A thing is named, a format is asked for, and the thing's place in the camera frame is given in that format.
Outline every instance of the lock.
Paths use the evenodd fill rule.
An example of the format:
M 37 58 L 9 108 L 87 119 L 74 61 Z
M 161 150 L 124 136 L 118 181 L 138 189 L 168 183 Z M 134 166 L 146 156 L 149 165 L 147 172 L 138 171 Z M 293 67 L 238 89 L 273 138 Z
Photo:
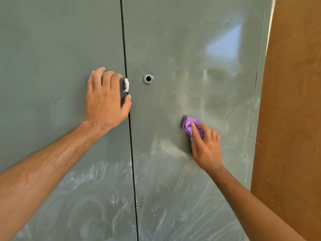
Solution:
M 145 85 L 151 85 L 154 81 L 154 76 L 151 74 L 146 74 L 143 76 L 142 81 Z

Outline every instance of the purple cloth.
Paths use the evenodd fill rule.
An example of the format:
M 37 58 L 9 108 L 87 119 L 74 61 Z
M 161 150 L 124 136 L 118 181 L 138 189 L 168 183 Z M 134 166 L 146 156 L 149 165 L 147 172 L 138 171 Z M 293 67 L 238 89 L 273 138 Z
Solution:
M 182 128 L 190 137 L 193 136 L 191 122 L 194 122 L 196 127 L 201 125 L 200 122 L 195 120 L 194 118 L 191 118 L 191 117 L 184 118 Z M 198 130 L 198 133 L 200 134 L 201 138 L 204 139 L 204 130 L 202 130 L 202 129 L 197 129 L 197 130 Z

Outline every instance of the hairy forearm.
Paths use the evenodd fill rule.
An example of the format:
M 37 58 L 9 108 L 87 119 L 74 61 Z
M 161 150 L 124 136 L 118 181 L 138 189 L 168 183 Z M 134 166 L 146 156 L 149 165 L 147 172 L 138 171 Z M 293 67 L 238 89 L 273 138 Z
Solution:
M 251 241 L 304 241 L 289 225 L 243 187 L 225 167 L 213 168 L 208 174 L 224 195 Z
M 95 125 L 82 122 L 66 136 L 0 174 L 1 241 L 13 238 L 99 137 Z

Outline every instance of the cabinet door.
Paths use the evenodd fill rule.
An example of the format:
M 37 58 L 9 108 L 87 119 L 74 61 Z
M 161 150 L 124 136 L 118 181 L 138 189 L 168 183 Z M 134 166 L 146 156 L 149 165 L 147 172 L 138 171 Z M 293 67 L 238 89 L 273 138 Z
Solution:
M 84 120 L 89 74 L 124 73 L 124 58 L 119 0 L 2 0 L 0 9 L 2 171 Z M 125 120 L 14 240 L 136 240 L 133 188 Z
M 181 120 L 188 115 L 216 129 L 225 166 L 249 186 L 269 2 L 123 0 L 140 241 L 244 238 L 193 161 Z M 154 76 L 150 85 L 142 81 L 146 74 Z

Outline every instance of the brown wooden board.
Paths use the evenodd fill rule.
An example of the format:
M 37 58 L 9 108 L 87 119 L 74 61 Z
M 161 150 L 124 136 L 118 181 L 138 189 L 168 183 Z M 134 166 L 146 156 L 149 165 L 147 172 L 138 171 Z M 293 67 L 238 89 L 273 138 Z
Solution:
M 321 240 L 321 0 L 276 0 L 251 191 Z

